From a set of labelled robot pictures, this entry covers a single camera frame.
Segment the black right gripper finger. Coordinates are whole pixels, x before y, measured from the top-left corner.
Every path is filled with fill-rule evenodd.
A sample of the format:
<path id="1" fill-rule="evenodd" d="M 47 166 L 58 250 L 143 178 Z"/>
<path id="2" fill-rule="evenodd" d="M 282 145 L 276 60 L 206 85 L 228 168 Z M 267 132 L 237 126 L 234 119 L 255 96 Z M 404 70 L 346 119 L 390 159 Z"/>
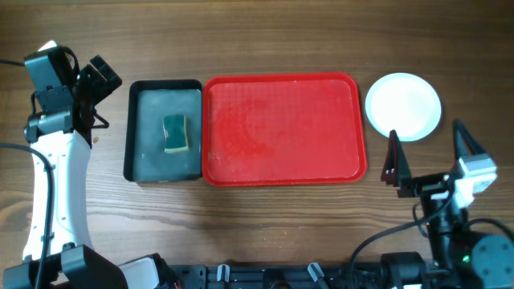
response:
<path id="1" fill-rule="evenodd" d="M 397 132 L 391 130 L 381 180 L 387 185 L 402 187 L 409 179 L 411 179 L 411 171 L 401 141 Z"/>
<path id="2" fill-rule="evenodd" d="M 452 129 L 455 157 L 474 156 L 486 153 L 485 149 L 469 133 L 460 119 L 453 121 Z"/>

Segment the yellow green sponge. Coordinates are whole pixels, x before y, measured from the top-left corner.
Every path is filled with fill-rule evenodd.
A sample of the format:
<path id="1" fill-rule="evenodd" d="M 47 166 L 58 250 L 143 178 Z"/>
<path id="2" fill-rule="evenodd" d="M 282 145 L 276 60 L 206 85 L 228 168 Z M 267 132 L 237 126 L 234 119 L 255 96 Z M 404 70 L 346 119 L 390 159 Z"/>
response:
<path id="1" fill-rule="evenodd" d="M 189 149 L 187 119 L 183 115 L 169 115 L 163 118 L 166 153 L 179 153 Z"/>

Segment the white plate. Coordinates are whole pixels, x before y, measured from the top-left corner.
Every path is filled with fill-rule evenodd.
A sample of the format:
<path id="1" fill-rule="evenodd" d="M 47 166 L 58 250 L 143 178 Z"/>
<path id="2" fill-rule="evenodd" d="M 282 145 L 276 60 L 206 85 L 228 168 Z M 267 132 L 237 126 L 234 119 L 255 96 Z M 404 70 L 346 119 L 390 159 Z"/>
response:
<path id="1" fill-rule="evenodd" d="M 365 113 L 383 136 L 394 130 L 399 140 L 412 142 L 430 135 L 439 125 L 443 106 L 435 89 L 410 73 L 385 75 L 369 89 Z"/>

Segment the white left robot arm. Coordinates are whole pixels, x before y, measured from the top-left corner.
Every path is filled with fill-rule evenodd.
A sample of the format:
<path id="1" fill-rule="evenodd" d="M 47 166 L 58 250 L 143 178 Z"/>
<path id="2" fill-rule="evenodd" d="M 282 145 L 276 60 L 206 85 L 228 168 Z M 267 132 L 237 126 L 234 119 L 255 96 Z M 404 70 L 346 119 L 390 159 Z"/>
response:
<path id="1" fill-rule="evenodd" d="M 89 244 L 85 182 L 96 106 L 121 84 L 101 58 L 65 47 L 24 59 L 35 86 L 25 136 L 35 191 L 26 259 Z M 271 186 L 350 183 L 365 173 L 355 80 L 342 72 L 142 80 L 129 93 L 124 177 Z"/>

